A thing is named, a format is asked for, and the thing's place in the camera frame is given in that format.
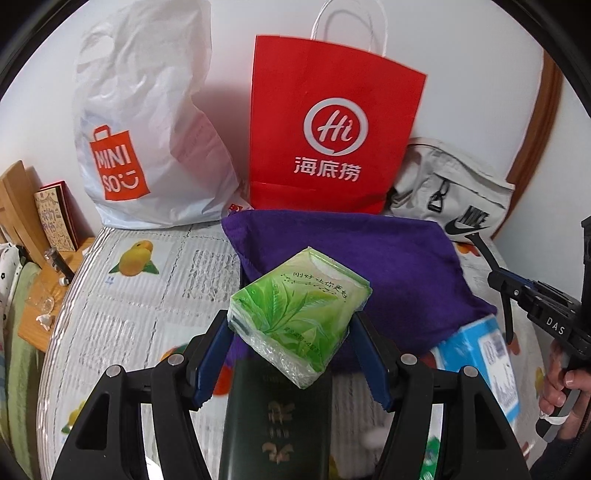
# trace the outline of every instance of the green book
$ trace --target green book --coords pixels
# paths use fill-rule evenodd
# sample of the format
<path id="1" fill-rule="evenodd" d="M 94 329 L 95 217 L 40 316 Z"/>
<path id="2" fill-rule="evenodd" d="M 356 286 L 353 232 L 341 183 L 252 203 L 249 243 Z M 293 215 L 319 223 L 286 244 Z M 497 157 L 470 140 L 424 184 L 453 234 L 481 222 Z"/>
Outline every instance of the green book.
<path id="1" fill-rule="evenodd" d="M 326 480 L 332 377 L 305 390 L 260 356 L 236 363 L 219 480 Z"/>

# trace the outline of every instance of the bed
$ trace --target bed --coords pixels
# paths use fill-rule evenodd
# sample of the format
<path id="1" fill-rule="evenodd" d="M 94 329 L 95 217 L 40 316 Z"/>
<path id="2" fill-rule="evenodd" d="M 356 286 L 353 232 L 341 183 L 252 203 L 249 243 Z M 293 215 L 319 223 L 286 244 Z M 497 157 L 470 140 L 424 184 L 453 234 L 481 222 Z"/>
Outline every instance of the bed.
<path id="1" fill-rule="evenodd" d="M 37 479 L 35 412 L 43 354 L 17 335 L 29 289 L 41 270 L 37 263 L 43 264 L 49 248 L 34 191 L 20 161 L 0 177 L 0 434 L 25 473 Z"/>
<path id="2" fill-rule="evenodd" d="M 121 255 L 147 242 L 154 269 L 134 277 L 118 274 Z M 468 284 L 477 295 L 500 307 L 498 294 L 486 284 L 486 262 L 463 251 L 458 250 L 458 255 Z M 100 232 L 64 299 L 45 360 L 38 406 L 44 479 L 50 478 L 72 423 L 105 369 L 111 364 L 126 370 L 153 367 L 165 354 L 204 333 L 238 289 L 239 268 L 219 223 L 162 231 L 104 228 Z M 515 431 L 531 463 L 544 447 L 534 433 L 536 380 L 543 377 L 543 363 L 533 326 L 518 308 L 514 318 L 520 351 L 511 355 L 522 412 Z M 224 396 L 213 397 L 191 415 L 214 479 L 226 401 Z M 385 420 L 386 414 L 371 399 L 361 374 L 335 378 L 332 455 L 342 478 L 359 478 L 373 471 L 379 452 L 366 450 L 359 438 Z M 148 406 L 143 408 L 142 423 L 146 455 L 158 462 Z"/>

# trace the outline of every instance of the mattress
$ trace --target mattress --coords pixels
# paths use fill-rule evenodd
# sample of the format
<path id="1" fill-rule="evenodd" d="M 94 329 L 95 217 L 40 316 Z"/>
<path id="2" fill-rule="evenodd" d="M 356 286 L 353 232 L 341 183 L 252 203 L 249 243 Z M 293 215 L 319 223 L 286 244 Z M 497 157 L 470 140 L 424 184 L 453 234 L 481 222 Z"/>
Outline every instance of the mattress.
<path id="1" fill-rule="evenodd" d="M 133 248 L 142 262 L 148 258 L 144 250 L 151 250 L 149 264 L 124 265 L 122 256 Z M 486 285 L 488 267 L 471 255 L 474 258 L 459 252 L 468 284 L 485 300 L 499 304 L 498 294 Z M 125 258 L 133 256 L 127 253 Z M 125 277 L 121 269 L 138 273 Z M 204 333 L 238 287 L 239 260 L 218 223 L 163 231 L 103 229 L 64 299 L 44 364 L 37 411 L 43 479 L 50 479 L 73 419 L 109 365 L 120 364 L 127 371 L 153 367 L 167 352 Z M 535 418 L 527 411 L 537 415 L 533 378 L 541 355 L 533 327 L 521 313 L 514 311 L 515 329 L 527 355 L 514 363 L 525 411 L 518 418 L 517 436 L 537 456 L 541 445 L 535 442 Z M 191 414 L 214 480 L 226 405 L 227 397 L 213 397 Z M 342 478 L 373 471 L 380 452 L 366 450 L 361 437 L 386 418 L 363 375 L 335 377 L 331 454 Z M 142 407 L 142 425 L 146 455 L 158 463 L 149 406 Z"/>

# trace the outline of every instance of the purple cloth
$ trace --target purple cloth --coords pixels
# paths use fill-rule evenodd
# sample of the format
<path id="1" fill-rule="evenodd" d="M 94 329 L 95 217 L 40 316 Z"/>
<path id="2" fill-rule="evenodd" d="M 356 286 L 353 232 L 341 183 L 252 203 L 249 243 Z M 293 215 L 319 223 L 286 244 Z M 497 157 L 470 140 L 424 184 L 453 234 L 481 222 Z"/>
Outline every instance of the purple cloth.
<path id="1" fill-rule="evenodd" d="M 249 281 L 313 247 L 369 280 L 364 311 L 402 353 L 422 356 L 496 308 L 475 297 L 453 244 L 435 222 L 365 213 L 249 210 L 222 220 Z M 239 356 L 240 342 L 230 354 Z M 349 342 L 331 362 L 356 370 Z"/>

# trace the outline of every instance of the human hand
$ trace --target human hand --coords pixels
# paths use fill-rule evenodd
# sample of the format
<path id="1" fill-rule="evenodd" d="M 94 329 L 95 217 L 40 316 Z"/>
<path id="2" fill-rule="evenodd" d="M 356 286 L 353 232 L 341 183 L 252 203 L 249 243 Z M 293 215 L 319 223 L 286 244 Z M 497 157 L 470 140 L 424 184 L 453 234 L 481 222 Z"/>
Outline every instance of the human hand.
<path id="1" fill-rule="evenodd" d="M 579 399 L 574 404 L 569 418 L 558 431 L 558 438 L 570 440 L 577 436 L 585 409 L 591 397 L 591 374 L 584 369 L 565 372 L 561 365 L 563 350 L 554 340 L 550 346 L 550 366 L 544 378 L 544 389 L 540 397 L 540 410 L 552 415 L 555 407 L 562 407 L 566 401 L 566 395 L 562 389 L 580 390 Z"/>

